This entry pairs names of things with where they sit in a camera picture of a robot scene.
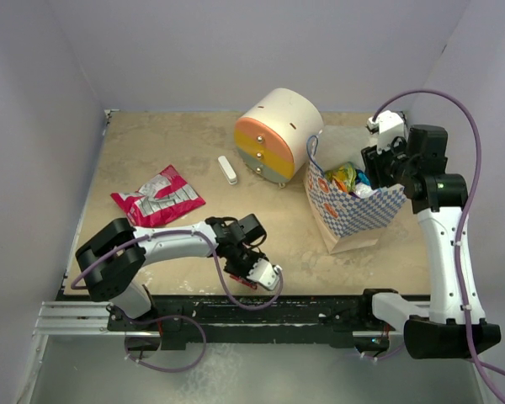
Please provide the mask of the small pink candy packet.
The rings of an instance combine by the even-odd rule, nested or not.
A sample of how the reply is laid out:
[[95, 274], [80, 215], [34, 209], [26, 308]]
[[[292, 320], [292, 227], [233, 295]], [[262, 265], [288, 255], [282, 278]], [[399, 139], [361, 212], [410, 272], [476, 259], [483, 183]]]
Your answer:
[[255, 282], [245, 279], [243, 277], [236, 276], [234, 274], [230, 274], [230, 278], [238, 282], [239, 284], [243, 284], [247, 286], [248, 288], [255, 290], [258, 286]]

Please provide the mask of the purple snack bag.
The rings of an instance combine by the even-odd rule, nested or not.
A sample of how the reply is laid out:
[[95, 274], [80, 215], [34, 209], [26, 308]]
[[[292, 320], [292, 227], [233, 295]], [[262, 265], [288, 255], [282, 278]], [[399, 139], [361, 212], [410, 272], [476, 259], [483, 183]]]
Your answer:
[[373, 189], [367, 175], [358, 170], [351, 194], [359, 199], [366, 199], [379, 192], [378, 189]]

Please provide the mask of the green Fox's candy bag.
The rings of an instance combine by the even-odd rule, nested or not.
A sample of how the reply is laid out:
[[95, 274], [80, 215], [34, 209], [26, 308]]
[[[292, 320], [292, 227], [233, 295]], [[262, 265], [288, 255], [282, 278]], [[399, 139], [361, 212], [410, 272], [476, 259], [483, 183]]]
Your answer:
[[356, 176], [356, 167], [351, 162], [345, 162], [340, 167], [325, 172], [325, 178], [329, 183], [332, 183], [334, 178], [338, 178], [340, 181], [343, 181], [351, 191], [354, 188]]

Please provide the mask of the orange Fox's candy bag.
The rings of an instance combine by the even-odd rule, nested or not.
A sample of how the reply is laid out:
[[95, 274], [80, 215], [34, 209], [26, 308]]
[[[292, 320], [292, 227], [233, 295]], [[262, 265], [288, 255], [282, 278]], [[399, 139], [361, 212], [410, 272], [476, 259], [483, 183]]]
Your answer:
[[346, 186], [346, 184], [343, 181], [340, 181], [338, 178], [334, 178], [332, 180], [332, 184], [338, 188], [339, 191], [349, 194], [351, 192], [350, 189]]

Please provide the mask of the checkered paper bag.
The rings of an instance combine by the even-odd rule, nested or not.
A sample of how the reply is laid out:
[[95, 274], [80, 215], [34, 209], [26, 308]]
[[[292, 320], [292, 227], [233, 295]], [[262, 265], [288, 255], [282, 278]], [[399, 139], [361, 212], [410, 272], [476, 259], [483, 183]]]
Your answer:
[[361, 150], [376, 143], [364, 127], [340, 125], [327, 125], [307, 141], [305, 191], [330, 254], [374, 246], [406, 202], [400, 185], [379, 188], [377, 194], [359, 199], [325, 178], [327, 170], [345, 162], [364, 172]]

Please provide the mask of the pink snack bag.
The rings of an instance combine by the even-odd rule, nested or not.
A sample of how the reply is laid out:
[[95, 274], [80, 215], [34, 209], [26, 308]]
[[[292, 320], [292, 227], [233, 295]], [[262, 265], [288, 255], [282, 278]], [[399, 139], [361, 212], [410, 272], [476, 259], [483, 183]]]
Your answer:
[[205, 205], [205, 200], [173, 165], [144, 183], [135, 192], [112, 193], [111, 199], [134, 226], [160, 227]]

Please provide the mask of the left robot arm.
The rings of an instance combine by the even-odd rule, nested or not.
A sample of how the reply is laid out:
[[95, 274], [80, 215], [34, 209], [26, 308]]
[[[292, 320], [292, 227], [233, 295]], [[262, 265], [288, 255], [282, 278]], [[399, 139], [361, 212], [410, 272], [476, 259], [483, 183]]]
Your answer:
[[259, 248], [266, 238], [254, 214], [242, 219], [210, 217], [164, 229], [116, 219], [77, 249], [81, 273], [71, 287], [86, 289], [94, 302], [112, 303], [136, 329], [146, 330], [155, 323], [157, 311], [146, 287], [135, 281], [141, 268], [178, 258], [223, 258], [226, 263], [220, 274], [229, 274], [251, 288], [274, 290], [280, 269]]

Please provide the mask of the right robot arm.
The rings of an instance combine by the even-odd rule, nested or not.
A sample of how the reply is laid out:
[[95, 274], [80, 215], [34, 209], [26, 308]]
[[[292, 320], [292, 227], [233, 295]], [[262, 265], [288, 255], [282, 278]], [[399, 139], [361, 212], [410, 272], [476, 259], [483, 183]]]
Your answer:
[[374, 293], [358, 308], [359, 323], [376, 329], [386, 322], [402, 332], [414, 359], [468, 359], [497, 345], [500, 327], [486, 320], [466, 245], [466, 181], [445, 171], [447, 131], [404, 124], [384, 129], [378, 120], [367, 127], [377, 143], [361, 151], [365, 173], [373, 188], [400, 184], [411, 200], [426, 242], [431, 294], [422, 309], [396, 292]]

